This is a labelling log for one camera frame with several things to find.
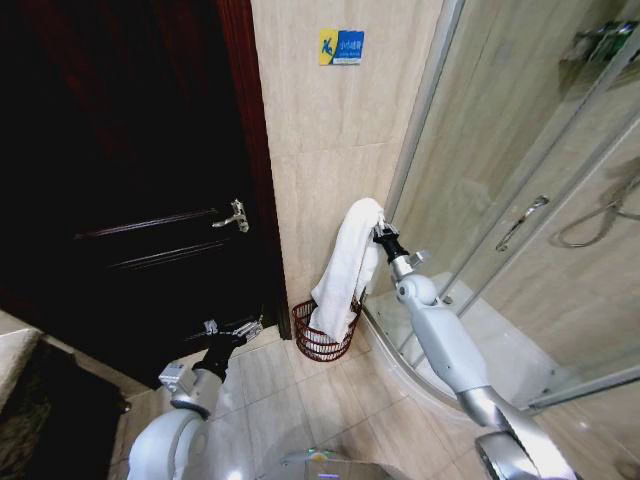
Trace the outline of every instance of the wall sign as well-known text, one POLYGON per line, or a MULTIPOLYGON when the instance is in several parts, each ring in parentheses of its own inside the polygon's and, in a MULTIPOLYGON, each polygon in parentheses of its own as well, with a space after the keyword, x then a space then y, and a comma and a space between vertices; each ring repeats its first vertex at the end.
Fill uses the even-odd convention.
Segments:
POLYGON ((320 65, 358 65, 362 58, 364 32, 320 30, 320 65))

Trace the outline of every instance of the wicker basket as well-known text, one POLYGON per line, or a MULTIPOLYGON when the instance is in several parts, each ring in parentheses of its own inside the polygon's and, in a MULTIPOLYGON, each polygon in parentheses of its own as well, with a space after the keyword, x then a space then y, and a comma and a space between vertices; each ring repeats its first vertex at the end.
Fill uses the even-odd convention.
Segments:
POLYGON ((356 324, 362 312, 362 303, 355 298, 351 301, 351 311, 356 318, 349 324, 347 335, 342 342, 337 343, 327 334, 309 326, 311 313, 316 308, 316 302, 308 300, 293 307, 293 319, 295 321, 296 344, 300 351, 316 362, 331 362, 344 355, 351 345, 356 324))

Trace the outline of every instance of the door panel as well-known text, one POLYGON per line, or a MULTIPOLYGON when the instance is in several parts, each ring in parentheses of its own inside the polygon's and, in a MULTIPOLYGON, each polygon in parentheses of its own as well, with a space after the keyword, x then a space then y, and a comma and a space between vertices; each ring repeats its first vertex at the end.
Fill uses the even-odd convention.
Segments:
POLYGON ((152 385, 203 321, 260 315, 280 281, 216 4, 0 8, 0 307, 152 385), (252 228, 212 229, 235 198, 252 228))

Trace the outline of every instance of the door lock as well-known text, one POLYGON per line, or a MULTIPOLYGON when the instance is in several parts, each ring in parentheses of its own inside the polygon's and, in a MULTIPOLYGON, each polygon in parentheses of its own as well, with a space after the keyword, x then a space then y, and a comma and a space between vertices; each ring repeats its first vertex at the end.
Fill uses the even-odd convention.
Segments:
POLYGON ((232 216, 225 218, 224 220, 220 220, 219 222, 213 222, 211 226, 213 228, 221 228, 229 225, 230 223, 238 222, 238 229, 242 233, 247 233, 249 231, 249 221, 247 220, 247 215, 244 213, 244 205, 236 198, 231 202, 231 207, 233 208, 232 216))

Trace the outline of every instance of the tiled wall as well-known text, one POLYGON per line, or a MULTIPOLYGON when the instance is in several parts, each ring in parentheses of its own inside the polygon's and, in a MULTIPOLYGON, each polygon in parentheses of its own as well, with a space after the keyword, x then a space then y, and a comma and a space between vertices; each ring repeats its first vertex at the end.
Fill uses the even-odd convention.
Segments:
POLYGON ((384 205, 441 0, 253 0, 289 304, 310 297, 344 215, 384 205), (318 65, 322 28, 364 30, 362 64, 318 65))

